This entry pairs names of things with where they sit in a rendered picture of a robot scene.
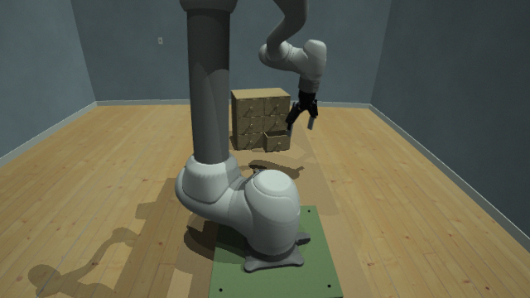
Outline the dark brown wooden chest of drawers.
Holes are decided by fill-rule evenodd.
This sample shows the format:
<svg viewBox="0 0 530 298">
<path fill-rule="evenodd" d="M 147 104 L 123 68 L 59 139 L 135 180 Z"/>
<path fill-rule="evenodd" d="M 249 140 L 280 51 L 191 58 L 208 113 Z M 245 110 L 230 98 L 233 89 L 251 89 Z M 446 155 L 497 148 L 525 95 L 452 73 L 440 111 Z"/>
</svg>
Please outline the dark brown wooden chest of drawers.
<svg viewBox="0 0 530 298">
<path fill-rule="evenodd" d="M 248 134 L 248 133 L 240 133 L 239 134 L 238 118 L 263 116 L 263 131 L 262 131 L 263 134 L 265 132 L 287 130 L 287 129 L 281 129 L 281 130 L 264 131 L 264 116 L 267 116 L 267 115 L 278 115 L 278 114 L 289 114 L 289 112 L 290 112 L 291 95 L 288 94 L 287 92 L 285 92 L 284 90 L 282 90 L 281 88 L 231 90 L 231 100 L 232 100 L 233 96 L 236 98 L 236 101 L 237 101 L 237 122 L 236 122 L 236 106 L 234 106 L 232 108 L 232 133 L 233 133 L 233 140 L 234 140 L 234 143 L 235 143 L 238 151 L 247 150 L 247 149 L 254 149 L 254 148 L 261 148 L 261 147 L 254 147 L 254 148 L 247 148 L 247 149 L 240 149 L 239 150 L 239 135 Z M 289 98 L 288 113 L 277 113 L 277 114 L 266 114 L 265 115 L 264 114 L 265 98 L 280 98 L 280 97 L 290 97 Z M 263 115 L 238 117 L 238 100 L 240 100 L 240 99 L 264 99 L 263 100 Z"/>
</svg>

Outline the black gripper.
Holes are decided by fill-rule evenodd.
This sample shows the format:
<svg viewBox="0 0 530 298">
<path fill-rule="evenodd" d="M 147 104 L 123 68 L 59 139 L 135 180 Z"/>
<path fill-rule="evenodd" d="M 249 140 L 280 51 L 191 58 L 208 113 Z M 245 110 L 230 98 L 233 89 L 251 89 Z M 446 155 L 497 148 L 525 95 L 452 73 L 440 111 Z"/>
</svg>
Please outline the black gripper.
<svg viewBox="0 0 530 298">
<path fill-rule="evenodd" d="M 299 102 L 293 103 L 291 111 L 289 112 L 285 120 L 285 122 L 288 123 L 287 134 L 286 134 L 287 136 L 292 137 L 293 123 L 296 121 L 300 113 L 302 113 L 305 110 L 308 110 L 310 114 L 307 128 L 312 130 L 315 118 L 316 116 L 318 116 L 317 99 L 315 99 L 315 97 L 316 97 L 316 93 L 308 94 L 308 93 L 304 93 L 303 91 L 299 90 L 299 94 L 298 94 Z"/>
</svg>

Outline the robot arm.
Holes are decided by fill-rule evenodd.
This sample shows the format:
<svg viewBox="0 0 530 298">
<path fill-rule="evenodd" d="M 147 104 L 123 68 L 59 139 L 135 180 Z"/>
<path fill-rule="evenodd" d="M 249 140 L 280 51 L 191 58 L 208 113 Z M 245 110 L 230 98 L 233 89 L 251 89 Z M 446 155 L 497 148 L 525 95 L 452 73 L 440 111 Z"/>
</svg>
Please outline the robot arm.
<svg viewBox="0 0 530 298">
<path fill-rule="evenodd" d="M 194 153 L 176 177 L 176 197 L 192 213 L 243 235 L 247 273 L 302 267 L 298 245 L 311 239 L 297 232 L 301 205 L 294 181 L 277 170 L 243 177 L 229 152 L 229 28 L 237 1 L 180 0 L 187 11 Z M 285 17 L 268 35 L 259 59 L 273 69 L 298 73 L 298 89 L 316 93 L 325 70 L 325 43 L 309 40 L 302 49 L 286 42 L 306 23 L 309 0 L 273 1 Z"/>
</svg>

